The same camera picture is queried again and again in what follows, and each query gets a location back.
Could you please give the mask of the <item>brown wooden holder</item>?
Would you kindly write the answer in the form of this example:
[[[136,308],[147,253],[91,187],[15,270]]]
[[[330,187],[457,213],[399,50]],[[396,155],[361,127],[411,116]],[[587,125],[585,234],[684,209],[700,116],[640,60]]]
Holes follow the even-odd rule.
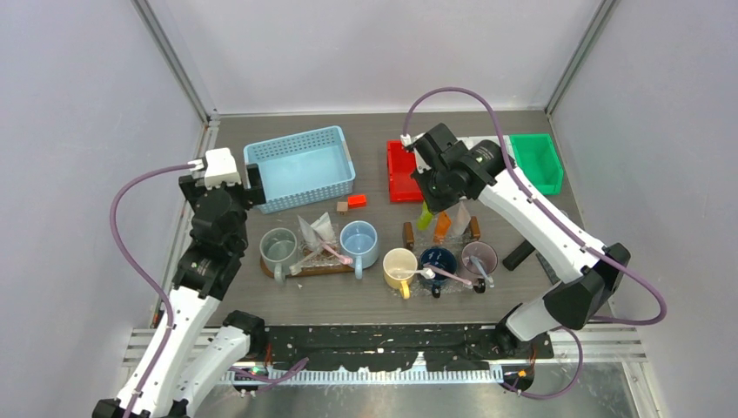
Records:
[[[476,217],[469,219],[463,232],[450,218],[441,216],[405,222],[401,234],[402,246],[416,255],[432,246],[443,246],[456,252],[471,242],[481,240]]]

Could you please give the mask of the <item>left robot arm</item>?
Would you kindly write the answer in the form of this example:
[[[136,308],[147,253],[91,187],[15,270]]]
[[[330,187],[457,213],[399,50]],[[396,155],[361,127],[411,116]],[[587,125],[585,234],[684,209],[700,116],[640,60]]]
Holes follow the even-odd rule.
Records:
[[[191,243],[179,259],[169,293],[154,284],[164,315],[137,368],[112,399],[102,399],[95,417],[192,417],[235,361],[259,359],[266,350],[265,322],[235,310],[195,360],[195,342],[241,267],[248,247],[247,213],[265,203],[256,164],[216,172],[214,165],[186,164],[191,174],[179,187],[191,206]],[[201,178],[194,173],[202,172]]]

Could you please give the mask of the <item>small white toothpaste tube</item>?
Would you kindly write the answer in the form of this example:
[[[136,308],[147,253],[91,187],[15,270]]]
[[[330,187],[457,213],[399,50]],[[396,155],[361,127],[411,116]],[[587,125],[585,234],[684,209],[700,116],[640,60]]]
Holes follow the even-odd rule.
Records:
[[[460,237],[465,233],[469,223],[471,221],[471,214],[467,210],[463,201],[457,205],[457,212],[453,218],[453,222],[449,228],[448,235],[450,237]]]

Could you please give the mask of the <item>white toothpaste tube red cap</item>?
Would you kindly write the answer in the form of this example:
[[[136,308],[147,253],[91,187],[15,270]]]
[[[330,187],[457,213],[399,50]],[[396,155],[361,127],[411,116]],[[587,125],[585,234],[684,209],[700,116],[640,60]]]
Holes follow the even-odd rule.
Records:
[[[316,233],[316,231],[312,228],[312,226],[307,221],[305,221],[301,216],[298,216],[298,221],[299,221],[300,232],[309,250],[312,252],[320,248],[321,238]]]

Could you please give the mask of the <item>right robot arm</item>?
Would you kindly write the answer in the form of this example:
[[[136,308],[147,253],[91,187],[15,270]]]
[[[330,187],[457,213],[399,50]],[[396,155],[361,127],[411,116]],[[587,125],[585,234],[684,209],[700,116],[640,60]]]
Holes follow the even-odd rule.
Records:
[[[538,298],[508,313],[497,326],[498,349],[519,357],[538,335],[563,326],[582,329],[621,283],[611,264],[627,264],[621,244],[606,246],[581,230],[532,187],[519,167],[507,170],[502,141],[484,139],[473,147],[444,124],[401,143],[416,158],[412,178],[431,213],[443,212],[460,199],[474,199],[509,222],[543,255],[558,283]]]

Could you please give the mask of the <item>orange toothpaste tube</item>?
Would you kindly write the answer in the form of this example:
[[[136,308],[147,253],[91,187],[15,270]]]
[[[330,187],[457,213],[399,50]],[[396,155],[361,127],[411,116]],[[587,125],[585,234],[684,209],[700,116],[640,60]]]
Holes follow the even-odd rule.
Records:
[[[446,214],[446,212],[441,212],[438,215],[436,226],[433,231],[433,243],[434,244],[440,245],[444,242],[452,223],[453,223],[452,220]]]

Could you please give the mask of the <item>mauve mug black handle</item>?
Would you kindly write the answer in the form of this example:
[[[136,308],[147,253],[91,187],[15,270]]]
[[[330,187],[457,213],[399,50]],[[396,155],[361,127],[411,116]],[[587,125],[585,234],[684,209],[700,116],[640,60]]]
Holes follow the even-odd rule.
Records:
[[[468,279],[470,281],[482,279],[480,275],[476,274],[476,270],[471,268],[469,257],[472,255],[481,258],[486,265],[487,271],[493,275],[493,272],[498,266],[497,253],[487,243],[476,241],[464,246],[460,253],[460,263],[457,269],[457,274],[461,278]]]

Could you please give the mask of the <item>cream mug yellow handle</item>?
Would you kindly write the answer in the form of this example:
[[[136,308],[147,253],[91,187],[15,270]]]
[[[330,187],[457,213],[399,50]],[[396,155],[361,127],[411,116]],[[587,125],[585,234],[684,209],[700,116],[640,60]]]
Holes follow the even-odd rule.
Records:
[[[405,248],[393,248],[382,261],[385,283],[399,291],[404,300],[411,297],[410,285],[415,278],[418,261],[414,254]]]

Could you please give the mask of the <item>light blue mug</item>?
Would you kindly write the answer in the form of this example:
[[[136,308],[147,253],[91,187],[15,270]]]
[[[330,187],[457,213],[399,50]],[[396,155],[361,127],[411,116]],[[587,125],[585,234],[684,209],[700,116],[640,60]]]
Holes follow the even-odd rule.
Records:
[[[379,235],[372,224],[355,220],[344,226],[339,234],[341,253],[352,258],[350,266],[355,278],[362,280],[364,271],[379,258]]]

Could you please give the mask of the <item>clear textured acrylic holder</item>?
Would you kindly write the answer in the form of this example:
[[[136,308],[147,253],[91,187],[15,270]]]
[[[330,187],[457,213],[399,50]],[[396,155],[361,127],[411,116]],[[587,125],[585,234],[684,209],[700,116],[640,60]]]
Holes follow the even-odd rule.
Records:
[[[351,263],[350,258],[340,254],[311,226],[302,227],[301,233],[308,254],[290,267],[291,273],[301,273],[306,267],[344,266]]]

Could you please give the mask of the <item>yellow-green toothpaste tube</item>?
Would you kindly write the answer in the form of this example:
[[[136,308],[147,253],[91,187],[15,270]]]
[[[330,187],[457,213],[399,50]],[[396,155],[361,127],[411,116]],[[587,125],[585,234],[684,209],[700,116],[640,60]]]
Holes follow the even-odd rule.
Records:
[[[430,226],[432,220],[433,214],[428,208],[427,203],[423,202],[421,206],[421,213],[417,219],[417,229],[419,231],[425,231]]]

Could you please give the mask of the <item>grey toothbrush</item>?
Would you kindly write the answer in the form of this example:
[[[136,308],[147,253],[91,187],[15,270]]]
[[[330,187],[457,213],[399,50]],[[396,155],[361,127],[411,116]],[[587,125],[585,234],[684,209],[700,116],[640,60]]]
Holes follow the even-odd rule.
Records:
[[[494,287],[494,281],[492,275],[487,271],[485,263],[482,261],[481,258],[477,256],[470,256],[469,262],[471,264],[471,268],[476,270],[476,274],[480,275],[482,279],[486,282],[487,287]]]

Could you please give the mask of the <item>pink toothbrush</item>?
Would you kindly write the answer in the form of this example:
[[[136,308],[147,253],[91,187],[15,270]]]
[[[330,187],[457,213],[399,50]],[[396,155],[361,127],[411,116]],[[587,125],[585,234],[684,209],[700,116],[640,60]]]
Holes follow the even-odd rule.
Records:
[[[428,264],[428,263],[426,263],[424,265],[424,270],[425,271],[428,271],[428,272],[433,272],[433,274],[435,276],[441,275],[441,276],[444,276],[444,277],[446,277],[448,279],[457,280],[458,282],[462,283],[466,287],[472,287],[473,286],[473,283],[470,280],[461,278],[461,277],[457,276],[456,274],[449,273],[448,271],[446,271],[446,270],[444,270],[444,269],[442,269],[440,267],[437,267],[437,266],[434,266],[434,265],[431,265],[431,264]]]
[[[338,262],[344,266],[350,266],[353,263],[353,259],[350,256],[346,256],[344,254],[339,253],[337,250],[335,250],[330,244],[322,241],[321,242],[322,248],[330,253],[332,256],[334,256]]]

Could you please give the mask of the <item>grey-green mug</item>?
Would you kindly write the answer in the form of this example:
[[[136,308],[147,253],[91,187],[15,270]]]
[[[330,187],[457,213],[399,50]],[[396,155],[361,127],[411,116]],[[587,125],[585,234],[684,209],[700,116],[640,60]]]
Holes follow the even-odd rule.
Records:
[[[284,283],[291,274],[290,267],[298,262],[297,237],[293,231],[274,228],[264,234],[259,243],[259,251],[265,267],[278,283]]]

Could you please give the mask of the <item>dark blue mug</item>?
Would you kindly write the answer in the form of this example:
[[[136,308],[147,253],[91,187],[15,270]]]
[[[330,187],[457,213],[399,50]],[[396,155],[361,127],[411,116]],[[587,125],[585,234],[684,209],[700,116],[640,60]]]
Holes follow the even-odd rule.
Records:
[[[458,262],[454,254],[450,250],[440,246],[430,247],[419,256],[419,267],[424,268],[426,264],[435,266],[451,274],[456,274],[458,269]],[[419,276],[419,283],[431,292],[434,299],[440,297],[443,288],[451,281],[451,278],[440,273],[436,273],[433,279],[425,278],[422,275]]]

